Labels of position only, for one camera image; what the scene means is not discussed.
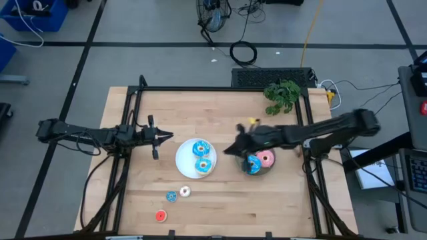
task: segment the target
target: pink donut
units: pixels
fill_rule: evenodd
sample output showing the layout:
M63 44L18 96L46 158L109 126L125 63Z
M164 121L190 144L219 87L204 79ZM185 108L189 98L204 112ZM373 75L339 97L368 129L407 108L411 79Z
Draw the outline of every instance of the pink donut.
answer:
M260 151L256 157L261 160L261 167L271 167L274 163L274 154L270 150Z

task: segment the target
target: blue bin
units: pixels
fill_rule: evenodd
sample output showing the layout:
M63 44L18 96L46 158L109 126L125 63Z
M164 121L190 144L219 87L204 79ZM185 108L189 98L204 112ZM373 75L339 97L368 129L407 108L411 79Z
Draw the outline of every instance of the blue bin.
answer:
M25 22L35 31L37 28L42 31L58 31L62 23L64 22L65 16L67 16L68 8L64 3L64 0L39 0L42 6L49 4L51 6L50 17L33 17L25 16L23 18ZM19 7L24 11L28 6L33 6L33 0L18 0ZM0 11L0 18L6 20L6 22L14 28L16 31L30 31L30 29L22 22L20 16L10 15L14 6L16 5L15 0L8 0L5 6Z
M0 38L0 73L6 67L7 63L10 61L15 52L16 48L12 45L12 43Z

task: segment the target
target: white donut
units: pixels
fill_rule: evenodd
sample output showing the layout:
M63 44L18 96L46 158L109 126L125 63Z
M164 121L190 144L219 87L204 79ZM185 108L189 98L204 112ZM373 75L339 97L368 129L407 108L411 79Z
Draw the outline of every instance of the white donut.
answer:
M179 194L181 195L181 197L188 197L190 193L191 193L191 189L188 186L183 186L179 190Z

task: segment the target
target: donut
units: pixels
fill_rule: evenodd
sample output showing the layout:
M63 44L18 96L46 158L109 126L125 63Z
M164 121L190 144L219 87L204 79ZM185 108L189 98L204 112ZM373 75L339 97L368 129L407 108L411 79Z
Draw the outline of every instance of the donut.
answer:
M164 221L166 221L166 219L167 219L167 213L165 210L161 209L157 211L157 213L155 213L155 220L158 223L163 223Z
M261 160L254 155L250 155L248 158L249 164L251 165L251 170L249 174L255 174L261 169Z
M175 191L168 191L166 193L166 200L171 202L171 203L175 203L177 198L178 198L178 196L176 195Z
M199 158L194 167L200 175L207 175L212 170L212 162L209 159Z
M205 141L197 141L193 145L193 154L196 157L206 157L209 154L211 147Z
M190 193L191 193L191 189L188 186L183 186L179 190L179 194L181 195L181 197L188 197Z
M260 151L256 157L261 160L261 167L271 167L274 163L274 154L270 150Z

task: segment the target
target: white plate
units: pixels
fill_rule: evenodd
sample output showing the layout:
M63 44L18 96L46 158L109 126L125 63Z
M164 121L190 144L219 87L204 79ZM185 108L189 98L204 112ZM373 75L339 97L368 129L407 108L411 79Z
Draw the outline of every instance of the white plate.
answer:
M197 141L205 141L206 143L209 143L205 139L188 139L185 141L185 143L182 143L181 146L179 146L175 156L176 167L178 170L182 173L182 175L191 179L199 179L210 174L208 173L206 175L201 175L195 171L194 165L197 161L197 157L193 154L193 145ZM212 162L212 172L216 164L216 151L212 144L209 143L209 145L211 146L211 150L206 158Z

